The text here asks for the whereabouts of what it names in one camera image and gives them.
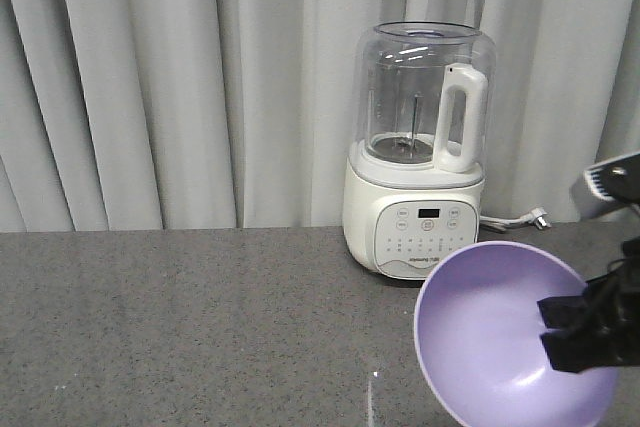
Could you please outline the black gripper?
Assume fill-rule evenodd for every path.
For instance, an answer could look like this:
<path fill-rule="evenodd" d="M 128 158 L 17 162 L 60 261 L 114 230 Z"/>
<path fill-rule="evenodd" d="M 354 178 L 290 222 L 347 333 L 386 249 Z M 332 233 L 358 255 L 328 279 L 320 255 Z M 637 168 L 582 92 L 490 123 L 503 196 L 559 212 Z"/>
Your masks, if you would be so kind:
<path fill-rule="evenodd" d="M 639 239 L 622 243 L 622 256 L 587 282 L 582 296 L 541 299 L 548 329 L 541 343 L 554 370 L 581 373 L 639 365 Z"/>

